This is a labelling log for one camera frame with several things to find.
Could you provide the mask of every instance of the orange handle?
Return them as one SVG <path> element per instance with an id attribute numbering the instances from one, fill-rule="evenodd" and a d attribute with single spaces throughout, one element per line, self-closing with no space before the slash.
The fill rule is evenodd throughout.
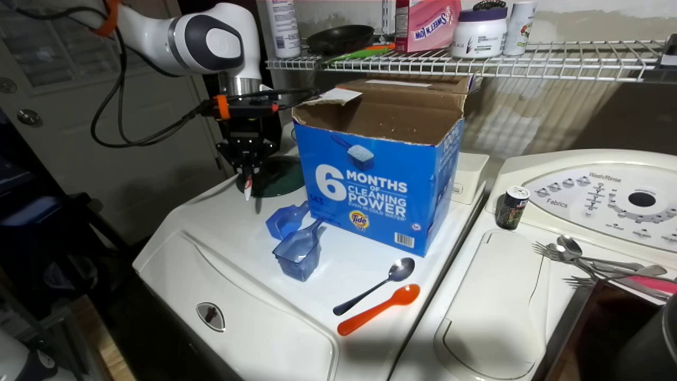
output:
<path id="1" fill-rule="evenodd" d="M 393 299 L 388 299 L 385 303 L 375 305 L 375 307 L 366 310 L 364 314 L 354 315 L 354 317 L 340 321 L 338 329 L 337 329 L 338 335 L 340 335 L 340 337 L 346 337 L 346 335 L 359 330 L 359 327 L 368 323 L 372 317 L 376 317 L 378 314 L 382 314 L 382 311 L 390 310 L 391 305 L 395 305 Z"/>

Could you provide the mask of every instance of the box flap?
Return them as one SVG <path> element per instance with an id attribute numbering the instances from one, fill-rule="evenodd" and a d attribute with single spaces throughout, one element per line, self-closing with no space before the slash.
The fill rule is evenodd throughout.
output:
<path id="1" fill-rule="evenodd" d="M 312 99 L 293 109 L 303 124 L 344 134 L 435 144 L 464 117 L 468 78 L 448 83 L 354 81 L 349 102 Z"/>

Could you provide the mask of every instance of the bottle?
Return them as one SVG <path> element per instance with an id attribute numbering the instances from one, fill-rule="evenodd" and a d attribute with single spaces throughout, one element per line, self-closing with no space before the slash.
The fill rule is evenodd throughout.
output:
<path id="1" fill-rule="evenodd" d="M 266 0 L 272 47 L 278 58 L 301 55 L 293 0 Z"/>
<path id="2" fill-rule="evenodd" d="M 507 187 L 507 193 L 500 197 L 494 208 L 494 224 L 505 231 L 513 231 L 521 224 L 522 211 L 529 201 L 529 188 Z"/>
<path id="3" fill-rule="evenodd" d="M 533 25 L 533 0 L 518 0 L 511 5 L 504 55 L 522 55 Z"/>

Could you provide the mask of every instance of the white dial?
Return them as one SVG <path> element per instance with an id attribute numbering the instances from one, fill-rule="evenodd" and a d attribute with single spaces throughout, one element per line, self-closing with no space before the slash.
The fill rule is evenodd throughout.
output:
<path id="1" fill-rule="evenodd" d="M 574 224 L 677 251 L 677 171 L 584 166 L 526 182 L 530 201 Z"/>

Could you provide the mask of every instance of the orange-handled spoon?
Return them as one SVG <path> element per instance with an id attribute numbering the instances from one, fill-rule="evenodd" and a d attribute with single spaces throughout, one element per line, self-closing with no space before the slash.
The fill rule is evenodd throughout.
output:
<path id="1" fill-rule="evenodd" d="M 364 314 L 358 314 L 358 315 L 340 321 L 337 330 L 340 337 L 346 337 L 346 335 L 359 330 L 359 327 L 368 323 L 372 317 L 376 317 L 385 310 L 390 310 L 393 305 L 411 305 L 412 301 L 416 301 L 418 293 L 421 293 L 421 287 L 416 283 L 402 285 L 385 303 L 375 305 L 375 307 L 366 310 Z"/>

